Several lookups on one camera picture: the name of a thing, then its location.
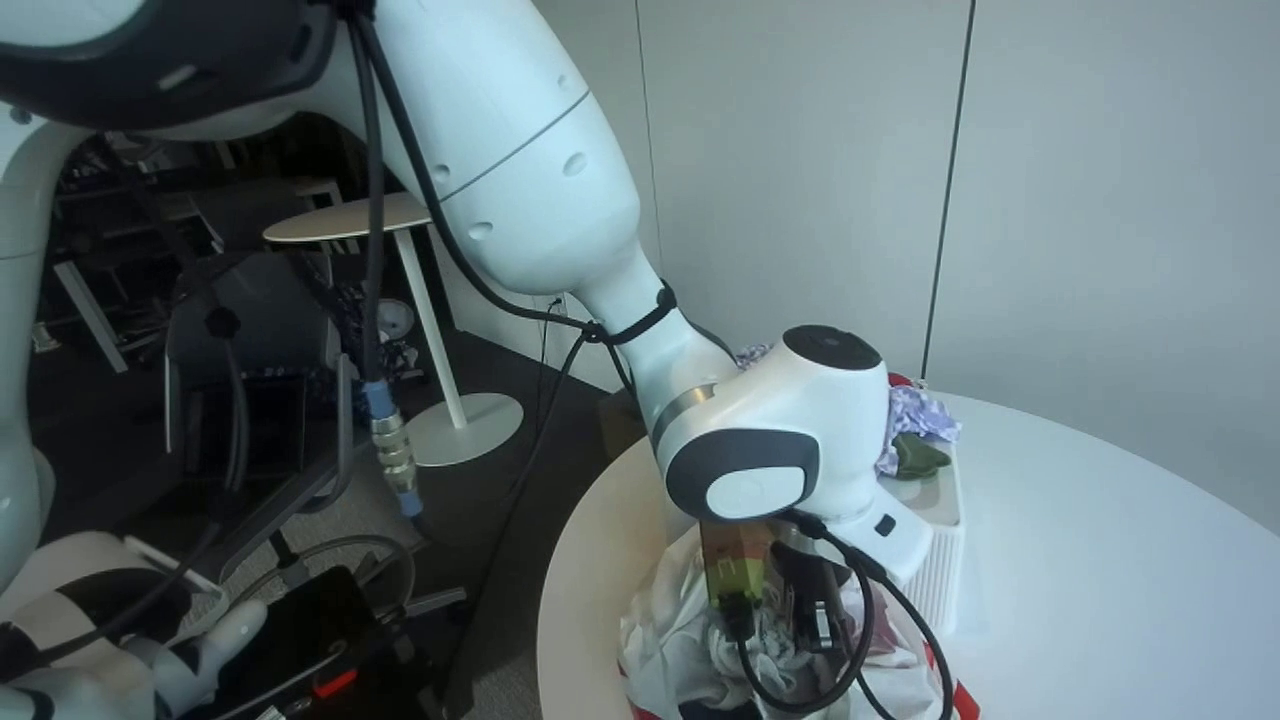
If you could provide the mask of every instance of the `black chair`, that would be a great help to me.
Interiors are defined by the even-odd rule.
[[[317,296],[323,289],[303,275],[317,270],[312,258],[309,250],[207,255],[178,279],[165,335],[165,447],[187,475],[217,480],[228,459],[238,381],[256,424],[249,488],[270,488],[221,540],[207,577],[238,567],[293,511],[333,501],[354,475],[354,361]],[[238,330],[217,335],[213,313],[228,313]],[[312,441],[317,424],[333,424],[333,443]]]

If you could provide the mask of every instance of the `floor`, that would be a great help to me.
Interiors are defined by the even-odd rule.
[[[380,532],[415,553],[421,592],[464,585],[471,589],[471,618],[456,659],[460,705],[478,720],[537,720],[537,599],[557,534],[580,492],[610,459],[641,436],[628,403],[559,381],[512,350],[478,335],[450,335],[460,390],[510,390],[526,403],[526,428],[492,457],[421,470],[427,494],[427,540],[410,526],[394,494],[361,457],[354,488],[317,514],[293,514],[285,534],[295,548],[333,534]],[[398,389],[404,413],[440,399],[424,374]],[[135,366],[114,374],[88,348],[37,355],[31,363],[31,436],[59,470],[54,532],[126,526],[174,488],[174,459],[159,447],[159,374]],[[256,553],[228,577],[246,589],[270,565]]]

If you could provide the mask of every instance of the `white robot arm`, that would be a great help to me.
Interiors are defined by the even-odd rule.
[[[146,26],[179,26],[178,9],[207,13],[204,34],[213,43],[168,34],[159,48],[142,48],[127,68],[148,71],[116,77],[119,89],[31,77],[54,68],[49,48],[114,48],[114,39],[126,43]],[[28,441],[26,348],[54,177],[85,134],[77,124],[213,139],[259,132],[293,113],[319,113],[365,134],[357,43],[349,32],[333,32],[333,13],[368,13],[368,5],[0,5],[0,56],[8,51],[0,58],[0,99],[37,113],[6,106],[8,115],[0,115],[0,589],[37,545],[37,509],[49,494],[49,470]],[[77,26],[54,32],[49,23],[64,15],[77,15]],[[273,32],[251,32],[256,19],[277,26],[277,43],[290,32],[293,68],[259,71],[273,68],[277,43]],[[641,250],[641,196],[606,113],[527,0],[380,0],[374,26],[432,186],[415,181],[389,106],[380,113],[384,164],[411,192],[440,196],[460,250],[488,279],[537,296],[571,293],[610,335],[624,335],[621,355],[635,381],[674,501],[702,521],[805,509],[875,554],[897,581],[910,581],[923,565],[929,524],[880,492],[872,470],[888,416],[884,361],[847,330],[795,329],[740,372],[681,317]],[[273,83],[249,89],[251,71],[224,62],[232,48],[259,56],[251,71],[273,77]]]

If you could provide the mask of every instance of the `wire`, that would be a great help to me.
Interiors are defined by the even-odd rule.
[[[389,559],[398,559],[398,565],[404,567],[404,592],[400,592],[400,599],[404,599],[404,605],[411,599],[415,565],[411,565],[410,548],[398,545],[394,534],[374,534],[374,532],[365,532],[365,534],[337,534],[337,540],[323,540],[323,545],[312,545],[312,548],[295,553],[295,565],[309,565],[309,559],[317,559],[319,553],[337,553],[337,548],[384,548]],[[246,605],[246,599],[251,599],[251,597],[265,597],[265,589],[270,589],[273,581],[280,581],[285,567],[259,570],[251,585],[246,585],[246,592],[238,597],[238,605]]]
[[[232,441],[228,441],[224,492],[241,492],[249,475],[251,416],[249,416],[246,374],[241,374],[232,340],[224,340],[224,361],[228,361],[228,383],[232,383]]]
[[[221,534],[221,524],[213,521],[213,524],[204,526],[204,534],[195,540],[195,548],[193,548],[159,585],[151,585],[146,597],[135,597],[126,612],[116,612],[116,614],[103,618],[102,627],[82,631],[82,637],[72,637],[72,640],[64,640],[64,644],[39,647],[39,651],[31,655],[31,667],[49,667],[49,663],[57,663],[57,659],[64,659],[64,655],[72,655],[72,651],[103,640],[103,637],[119,637],[119,631],[126,631],[135,614],[146,614],[165,592],[174,592],[179,581],[187,581],[187,570],[195,567],[195,559],[204,559],[204,553],[213,548],[217,534]]]
[[[718,344],[726,355],[737,355],[726,335],[709,330],[705,324],[692,324],[692,330],[702,330],[709,344]]]
[[[805,514],[805,511],[783,511],[783,521],[793,521],[793,524],[795,524],[805,534],[814,534],[814,540],[835,545],[835,553],[843,554],[843,565],[853,567],[853,577],[872,577],[872,581],[914,614],[914,623],[919,627],[923,647],[933,651],[937,673],[939,673],[939,689],[945,689],[939,720],[954,720],[954,713],[956,713],[956,696],[954,696],[956,676],[954,676],[954,663],[948,663],[948,655],[945,655],[945,644],[933,637],[929,618],[919,614],[919,607],[910,599],[910,592],[891,585],[891,577],[884,570],[884,565],[875,565],[868,553],[843,545],[823,521]],[[884,705],[880,705],[880,696],[872,693],[872,683],[862,681],[862,689],[868,693],[868,705],[872,705],[880,714],[888,714]]]
[[[578,363],[578,355],[580,355],[586,344],[587,344],[587,330],[578,335],[578,344],[568,348],[568,355],[563,355],[563,363],[559,363],[559,372],[557,372],[547,409],[543,409],[543,416],[540,416],[540,428],[537,428],[537,436],[531,436],[531,447],[527,447],[527,457],[526,457],[526,468],[515,470],[515,501],[512,501],[512,509],[510,509],[510,514],[503,514],[503,524],[500,524],[500,532],[496,532],[496,545],[492,545],[492,553],[488,553],[488,559],[484,559],[484,570],[479,570],[479,585],[478,585],[478,599],[488,597],[488,585],[492,585],[500,548],[510,545],[512,526],[515,526],[515,514],[519,514],[526,501],[527,501],[527,488],[531,488],[531,485],[527,485],[527,470],[537,468],[537,457],[543,451],[547,424],[554,424],[554,413],[557,413],[563,374],[571,372],[571,363]],[[460,651],[456,651],[456,659],[451,659],[451,673],[450,673],[444,689],[456,689],[456,673],[464,667],[460,655],[464,655],[464,647],[470,647],[470,637],[471,637],[471,623],[470,623],[470,631],[464,631],[464,640],[460,640]]]
[[[631,372],[628,372],[624,361],[616,355],[616,344],[606,344],[606,348],[610,348],[610,361],[613,361],[616,381],[628,389],[631,399],[641,399]]]
[[[317,279],[317,270],[303,265],[302,250],[285,250],[290,255],[290,268],[293,275],[312,293],[312,300],[330,313],[333,329],[337,329],[337,340],[349,355],[361,355],[361,340],[357,340],[357,329],[354,329],[354,317],[349,306],[340,303],[340,296]]]
[[[241,494],[246,488],[246,475],[249,475],[249,396],[246,396],[246,381],[241,381],[241,363],[238,363],[238,344],[232,335],[224,335],[224,361],[228,361],[228,383],[232,383],[232,441],[228,441],[228,462],[224,462],[224,492],[228,494]],[[119,637],[133,618],[142,618],[151,605],[159,605],[178,585],[187,581],[187,570],[204,559],[204,553],[217,545],[221,534],[221,521],[207,521],[195,548],[174,567],[165,570],[159,585],[151,585],[146,597],[135,597],[127,607],[119,607],[114,618],[96,623],[92,631],[82,631],[64,644],[54,644],[44,651],[37,651],[31,667],[49,667],[103,637]]]
[[[540,340],[537,340],[537,363],[547,363],[547,330],[554,330],[554,324],[543,318]]]
[[[380,317],[375,303],[384,296],[384,129],[375,113],[375,71],[368,68],[368,51],[361,51],[361,26],[368,19],[357,15],[349,23],[354,32],[354,58],[357,58],[357,79],[361,79],[361,113],[365,113],[365,148],[368,148],[368,250],[365,250],[365,361],[361,372],[365,381],[384,374],[384,355],[380,355]]]
[[[857,644],[853,644],[853,647],[847,647],[847,631],[842,631],[843,663],[842,663],[834,689],[823,689],[820,696],[814,696],[814,701],[779,701],[779,696],[772,696],[772,693],[761,683],[756,667],[753,667],[749,640],[737,637],[737,655],[740,655],[740,663],[745,663],[745,676],[749,676],[753,693],[756,693],[763,705],[772,705],[772,707],[779,707],[779,713],[793,713],[793,714],[814,714],[814,713],[834,707],[834,705],[853,689],[853,681],[862,676],[862,667],[865,667],[865,659],[868,659],[868,647],[872,647],[872,581],[868,581],[868,570],[862,570],[862,567],[853,567],[853,577],[857,577],[857,585],[862,585],[862,592],[865,592],[865,618],[862,618],[862,627],[857,627]]]
[[[888,597],[914,614],[914,623],[915,623],[919,637],[923,637],[923,647],[937,655],[937,673],[939,673],[939,689],[945,689],[945,713],[939,713],[939,720],[948,720],[954,707],[956,707],[956,693],[954,693],[956,681],[954,681],[954,663],[948,663],[948,655],[945,655],[945,644],[933,637],[929,618],[919,614],[919,607],[910,599],[904,589],[897,589],[891,581],[875,581],[875,585],[888,589]]]

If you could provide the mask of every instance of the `white robot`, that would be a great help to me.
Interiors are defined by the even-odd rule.
[[[0,589],[37,548],[54,470],[31,447],[26,374],[49,202],[64,154],[96,129],[174,139],[265,132],[319,113],[365,134],[357,51],[375,26],[411,148],[384,113],[384,164],[435,192],[464,255],[500,289],[571,293],[635,381],[674,501],[702,521],[805,509],[914,581],[929,524],[875,485],[888,381],[880,355],[834,329],[790,330],[740,372],[674,303],[635,245],[641,196],[559,39],[527,0],[6,0],[0,5]],[[221,631],[251,637],[246,607]],[[148,667],[110,689],[126,659]],[[0,714],[148,714],[202,701],[165,647],[116,663],[31,667],[0,689]]]

